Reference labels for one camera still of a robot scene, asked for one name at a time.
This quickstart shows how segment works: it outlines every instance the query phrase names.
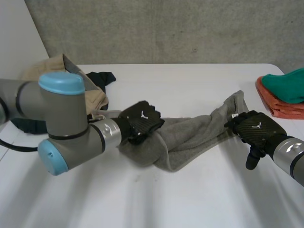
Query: white table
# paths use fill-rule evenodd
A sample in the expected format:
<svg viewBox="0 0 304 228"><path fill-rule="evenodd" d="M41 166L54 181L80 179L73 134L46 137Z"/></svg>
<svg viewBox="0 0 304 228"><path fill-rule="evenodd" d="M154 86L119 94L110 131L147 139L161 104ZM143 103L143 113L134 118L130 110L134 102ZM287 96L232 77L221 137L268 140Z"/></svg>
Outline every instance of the white table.
<svg viewBox="0 0 304 228"><path fill-rule="evenodd" d="M210 114L242 89L249 109L267 112L255 88L269 64L82 65L86 73L112 71L109 109L139 100L163 117ZM275 119L304 138L304 122ZM8 124L0 138L36 146L32 136ZM37 153L8 151L0 162L1 228L300 228L304 188L264 158L245 168L248 147L237 139L212 148L177 173L139 168L117 150L58 177Z"/></svg>

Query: gray cloth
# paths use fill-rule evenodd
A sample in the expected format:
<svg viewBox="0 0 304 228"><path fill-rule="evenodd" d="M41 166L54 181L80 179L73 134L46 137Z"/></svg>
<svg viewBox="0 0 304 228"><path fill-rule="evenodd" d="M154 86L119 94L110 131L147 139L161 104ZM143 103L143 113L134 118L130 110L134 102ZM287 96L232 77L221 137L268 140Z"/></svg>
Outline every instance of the gray cloth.
<svg viewBox="0 0 304 228"><path fill-rule="evenodd" d="M232 137L224 124L232 114L242 112L248 112L248 109L240 90L211 115L165 118L164 125L142 144L135 146L123 142L119 151L141 166L154 164L167 171L178 171L205 151Z"/></svg>

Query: gray robot arm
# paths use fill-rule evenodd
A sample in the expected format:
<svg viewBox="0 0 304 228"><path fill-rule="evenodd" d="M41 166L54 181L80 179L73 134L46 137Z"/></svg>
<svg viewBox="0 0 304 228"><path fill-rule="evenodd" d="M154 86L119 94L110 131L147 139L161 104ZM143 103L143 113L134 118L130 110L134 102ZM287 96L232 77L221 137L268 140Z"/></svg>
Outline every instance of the gray robot arm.
<svg viewBox="0 0 304 228"><path fill-rule="evenodd" d="M275 164L304 186L304 142L285 135L271 137L265 151Z"/></svg>
<svg viewBox="0 0 304 228"><path fill-rule="evenodd" d="M85 105L84 83L77 75L50 73L39 82L0 80L0 124L12 118L45 120L49 138L39 144L38 153L53 175L128 137L130 126L121 118L88 124Z"/></svg>

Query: logo on robotic hand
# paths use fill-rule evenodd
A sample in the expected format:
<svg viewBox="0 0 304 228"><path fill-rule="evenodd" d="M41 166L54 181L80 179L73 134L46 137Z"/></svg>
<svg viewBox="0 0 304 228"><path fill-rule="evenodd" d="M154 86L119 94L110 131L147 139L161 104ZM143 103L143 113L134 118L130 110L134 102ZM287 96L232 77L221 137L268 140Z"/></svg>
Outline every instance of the logo on robotic hand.
<svg viewBox="0 0 304 228"><path fill-rule="evenodd" d="M262 123L260 122L260 124L258 126L252 126L252 128L261 128Z"/></svg>

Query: tan fabric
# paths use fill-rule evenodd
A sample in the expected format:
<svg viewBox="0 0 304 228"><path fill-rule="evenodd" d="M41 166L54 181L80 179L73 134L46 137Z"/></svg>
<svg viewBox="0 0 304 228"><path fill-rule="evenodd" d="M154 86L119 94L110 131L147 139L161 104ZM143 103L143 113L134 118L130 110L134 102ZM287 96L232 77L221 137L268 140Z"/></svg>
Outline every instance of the tan fabric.
<svg viewBox="0 0 304 228"><path fill-rule="evenodd" d="M66 72L62 55L43 60L25 70L22 80L38 81L42 74L50 72Z"/></svg>
<svg viewBox="0 0 304 228"><path fill-rule="evenodd" d="M85 98L86 114L90 114L94 109L100 110L109 103L105 93L99 90L86 91Z"/></svg>
<svg viewBox="0 0 304 228"><path fill-rule="evenodd" d="M67 67L65 66L64 59L68 60L69 64L73 64L64 54L61 54L34 64L31 68L24 71L22 80L38 81L42 74L50 72L70 72L78 74L84 79L85 82L86 114L90 114L94 109L100 110L103 106L107 105L109 100L106 94L99 87L97 87L75 64L68 67L68 69L73 70L66 70Z"/></svg>

